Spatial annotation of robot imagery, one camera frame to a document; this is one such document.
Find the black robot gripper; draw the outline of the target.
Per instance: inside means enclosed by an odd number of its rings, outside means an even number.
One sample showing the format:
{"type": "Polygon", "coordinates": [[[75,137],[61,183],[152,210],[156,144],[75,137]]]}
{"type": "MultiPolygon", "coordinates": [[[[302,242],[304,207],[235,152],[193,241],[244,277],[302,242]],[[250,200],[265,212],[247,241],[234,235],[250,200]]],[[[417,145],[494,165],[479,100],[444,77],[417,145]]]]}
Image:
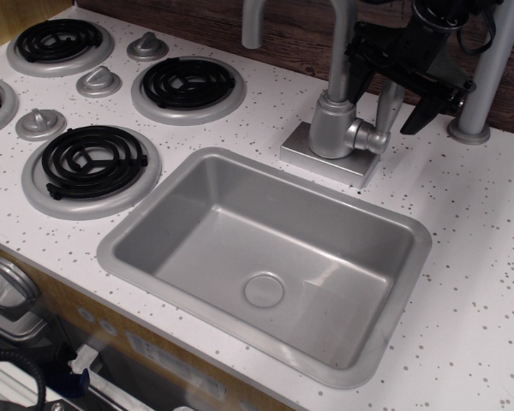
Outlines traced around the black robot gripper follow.
{"type": "Polygon", "coordinates": [[[414,1],[411,11],[406,27],[358,21],[345,52],[350,61],[350,102],[359,101],[377,73],[421,97],[400,129],[402,134],[417,134],[439,113],[456,113],[475,90],[446,45],[468,21],[469,3],[414,1]]]}

